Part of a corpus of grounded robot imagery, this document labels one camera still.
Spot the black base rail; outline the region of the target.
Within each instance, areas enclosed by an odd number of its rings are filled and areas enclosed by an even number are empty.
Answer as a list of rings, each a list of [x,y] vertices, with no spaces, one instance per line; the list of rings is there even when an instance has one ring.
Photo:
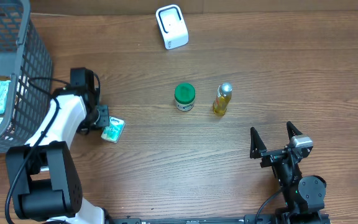
[[[244,217],[231,218],[170,218],[170,219],[151,219],[141,220],[140,218],[111,218],[106,220],[109,224],[330,224],[328,215],[312,216],[298,215],[291,216],[289,220],[281,220],[275,215],[259,215],[257,221],[256,215],[245,215]]]

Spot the grey plastic mesh basket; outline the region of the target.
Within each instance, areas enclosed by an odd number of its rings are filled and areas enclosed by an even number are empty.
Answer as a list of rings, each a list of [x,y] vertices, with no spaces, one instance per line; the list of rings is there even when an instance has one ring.
[[[10,80],[0,115],[0,153],[23,145],[48,110],[53,63],[30,19],[30,2],[0,1],[0,78]]]

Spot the green lid jar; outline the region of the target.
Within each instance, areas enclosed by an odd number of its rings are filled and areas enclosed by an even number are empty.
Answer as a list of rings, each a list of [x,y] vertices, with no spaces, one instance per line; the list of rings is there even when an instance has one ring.
[[[181,83],[175,88],[175,106],[180,111],[189,111],[194,107],[195,88],[190,83]]]

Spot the small teal tissue pack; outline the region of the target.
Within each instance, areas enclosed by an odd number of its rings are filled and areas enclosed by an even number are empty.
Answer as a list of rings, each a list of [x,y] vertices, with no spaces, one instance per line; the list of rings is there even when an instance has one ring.
[[[117,143],[124,130],[126,122],[123,119],[109,117],[109,125],[103,129],[101,138],[105,141]]]

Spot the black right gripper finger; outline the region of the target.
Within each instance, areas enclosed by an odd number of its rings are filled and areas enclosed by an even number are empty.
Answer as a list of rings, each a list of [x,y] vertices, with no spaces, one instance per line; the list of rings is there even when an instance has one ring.
[[[267,148],[263,140],[259,136],[259,133],[254,127],[251,127],[250,129],[250,138],[251,138],[250,158],[251,159],[261,158],[263,153],[267,152]]]
[[[286,123],[286,126],[287,126],[287,133],[288,133],[288,138],[289,139],[291,139],[293,136],[300,136],[300,135],[303,134],[301,131],[299,131],[295,127],[295,125],[291,121],[288,121]]]

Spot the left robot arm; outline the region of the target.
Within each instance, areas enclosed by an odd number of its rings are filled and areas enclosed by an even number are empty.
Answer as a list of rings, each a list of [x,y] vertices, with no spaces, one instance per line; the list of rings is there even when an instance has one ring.
[[[42,223],[112,223],[106,209],[94,206],[83,195],[70,154],[75,134],[88,134],[109,126],[109,108],[101,105],[101,82],[85,68],[72,68],[70,81],[53,93],[30,78],[29,84],[50,98],[50,108],[40,127],[23,145],[6,152],[10,183],[4,206],[21,220]]]

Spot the white barcode scanner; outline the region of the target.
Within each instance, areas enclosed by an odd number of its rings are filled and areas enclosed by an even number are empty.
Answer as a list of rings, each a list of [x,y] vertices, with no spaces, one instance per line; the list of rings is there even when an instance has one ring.
[[[167,50],[184,46],[189,41],[189,33],[180,7],[176,4],[157,9],[156,20]]]

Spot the yellow dish soap bottle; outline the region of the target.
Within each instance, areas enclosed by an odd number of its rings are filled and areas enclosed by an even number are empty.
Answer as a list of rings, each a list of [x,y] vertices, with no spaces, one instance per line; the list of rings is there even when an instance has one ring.
[[[213,103],[213,112],[219,116],[225,115],[227,106],[232,98],[232,84],[222,83],[218,86],[216,99]]]

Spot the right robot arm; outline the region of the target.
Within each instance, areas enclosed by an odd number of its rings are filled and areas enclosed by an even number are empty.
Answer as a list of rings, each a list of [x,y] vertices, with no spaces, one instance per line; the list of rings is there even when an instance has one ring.
[[[299,163],[309,156],[313,140],[287,122],[289,143],[282,149],[269,151],[257,130],[250,129],[250,158],[260,159],[260,166],[270,167],[280,186],[258,209],[255,215],[245,215],[246,223],[329,223],[325,207],[326,181],[318,175],[302,176]],[[265,206],[278,195],[283,195],[285,206],[273,214],[263,214]]]

